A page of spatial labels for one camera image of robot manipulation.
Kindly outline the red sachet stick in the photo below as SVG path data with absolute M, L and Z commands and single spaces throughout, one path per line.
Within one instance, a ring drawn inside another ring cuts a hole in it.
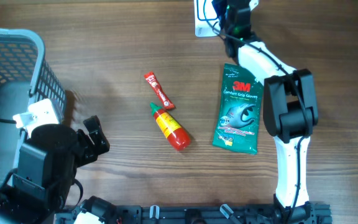
M 158 96 L 159 100 L 163 104 L 163 107 L 166 110 L 174 109 L 175 105 L 173 102 L 169 99 L 169 97 L 165 94 L 163 88 L 161 87 L 161 84 L 157 80 L 157 77 L 155 76 L 154 72 L 149 72 L 144 75 L 144 78 L 146 82 L 152 87 L 155 94 Z

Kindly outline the red sauce bottle green cap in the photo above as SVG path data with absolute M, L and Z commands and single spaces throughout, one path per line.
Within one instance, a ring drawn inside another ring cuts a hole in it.
M 150 108 L 155 122 L 174 149 L 182 151 L 191 144 L 186 130 L 165 109 L 155 103 L 151 103 Z

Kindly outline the green glove package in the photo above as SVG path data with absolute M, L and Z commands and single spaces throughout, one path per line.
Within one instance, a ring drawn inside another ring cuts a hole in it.
M 247 69 L 225 64 L 221 101 L 212 145 L 257 154 L 263 85 Z

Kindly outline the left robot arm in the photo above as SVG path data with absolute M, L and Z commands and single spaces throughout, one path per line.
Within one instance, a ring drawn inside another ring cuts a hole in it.
M 0 223 L 52 223 L 55 216 L 74 220 L 80 209 L 66 208 L 79 167 L 97 161 L 110 149 L 100 120 L 84 120 L 86 131 L 64 124 L 44 124 L 19 149 L 18 166 L 0 185 Z

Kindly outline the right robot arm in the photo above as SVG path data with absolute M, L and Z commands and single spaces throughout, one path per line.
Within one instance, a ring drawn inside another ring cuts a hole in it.
M 226 53 L 253 73 L 264 86 L 263 121 L 277 149 L 278 184 L 275 222 L 315 222 L 306 189 L 306 157 L 318 107 L 312 73 L 279 60 L 251 29 L 250 15 L 258 1 L 212 1 Z

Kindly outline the white barcode scanner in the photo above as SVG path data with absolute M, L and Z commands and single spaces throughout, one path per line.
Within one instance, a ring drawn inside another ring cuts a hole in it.
M 219 18 L 212 5 L 212 0 L 194 0 L 195 14 L 195 36 L 197 37 L 214 37 L 217 33 L 211 28 L 220 30 Z

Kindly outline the grey plastic mesh basket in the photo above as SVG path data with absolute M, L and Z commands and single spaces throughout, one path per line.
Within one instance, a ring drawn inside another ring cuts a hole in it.
M 0 29 L 0 185 L 17 166 L 25 139 L 12 117 L 45 98 L 65 110 L 65 90 L 45 59 L 42 38 L 31 30 Z

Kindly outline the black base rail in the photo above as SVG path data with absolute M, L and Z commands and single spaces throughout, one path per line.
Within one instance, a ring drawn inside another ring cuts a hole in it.
M 85 202 L 55 215 L 55 223 L 284 223 L 271 204 L 232 207 L 141 207 Z

